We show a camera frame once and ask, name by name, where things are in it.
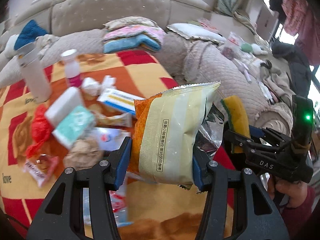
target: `orange and cream snack bag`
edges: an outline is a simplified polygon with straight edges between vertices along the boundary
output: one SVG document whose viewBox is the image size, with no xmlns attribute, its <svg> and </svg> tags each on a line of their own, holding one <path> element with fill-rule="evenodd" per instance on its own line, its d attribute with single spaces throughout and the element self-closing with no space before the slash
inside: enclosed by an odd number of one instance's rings
<svg viewBox="0 0 320 240">
<path fill-rule="evenodd" d="M 166 184 L 192 184 L 192 148 L 220 82 L 183 85 L 135 100 L 129 171 Z"/>
</svg>

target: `white crumpled paper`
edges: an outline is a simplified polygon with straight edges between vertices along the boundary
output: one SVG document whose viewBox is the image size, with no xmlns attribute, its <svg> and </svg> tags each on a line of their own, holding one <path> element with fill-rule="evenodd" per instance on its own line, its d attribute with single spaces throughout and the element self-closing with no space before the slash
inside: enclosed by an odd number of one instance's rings
<svg viewBox="0 0 320 240">
<path fill-rule="evenodd" d="M 100 95 L 107 88 L 116 88 L 114 84 L 116 83 L 116 78 L 111 76 L 105 76 L 103 78 L 102 84 L 91 77 L 87 77 L 83 80 L 81 88 L 82 90 L 95 97 Z"/>
</svg>

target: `tufted headboard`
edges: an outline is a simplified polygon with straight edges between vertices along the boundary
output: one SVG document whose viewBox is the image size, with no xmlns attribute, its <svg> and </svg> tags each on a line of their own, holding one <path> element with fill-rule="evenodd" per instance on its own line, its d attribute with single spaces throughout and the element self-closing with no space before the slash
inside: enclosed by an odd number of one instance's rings
<svg viewBox="0 0 320 240">
<path fill-rule="evenodd" d="M 0 44 L 4 49 L 9 37 L 31 19 L 49 33 L 64 36 L 101 29 L 110 20 L 135 15 L 150 18 L 165 29 L 171 23 L 210 19 L 211 11 L 202 0 L 46 0 L 19 15 L 14 26 L 1 36 Z"/>
</svg>

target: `stack of folded blankets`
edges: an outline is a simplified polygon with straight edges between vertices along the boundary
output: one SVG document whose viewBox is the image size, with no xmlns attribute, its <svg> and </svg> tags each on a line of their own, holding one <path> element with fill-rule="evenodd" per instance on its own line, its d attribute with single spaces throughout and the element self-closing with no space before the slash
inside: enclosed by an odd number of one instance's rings
<svg viewBox="0 0 320 240">
<path fill-rule="evenodd" d="M 104 35 L 104 53 L 111 53 L 136 47 L 159 51 L 163 43 L 164 30 L 156 22 L 131 16 L 107 22 Z"/>
</svg>

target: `yellow sponge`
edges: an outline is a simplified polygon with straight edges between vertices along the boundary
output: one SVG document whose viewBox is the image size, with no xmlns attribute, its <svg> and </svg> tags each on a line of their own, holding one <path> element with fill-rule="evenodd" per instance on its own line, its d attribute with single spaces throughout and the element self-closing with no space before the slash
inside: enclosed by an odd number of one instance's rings
<svg viewBox="0 0 320 240">
<path fill-rule="evenodd" d="M 230 130 L 250 138 L 248 116 L 240 98 L 238 96 L 231 96 L 222 99 L 221 103 L 227 111 Z M 232 153 L 242 152 L 241 147 L 232 147 Z"/>
</svg>

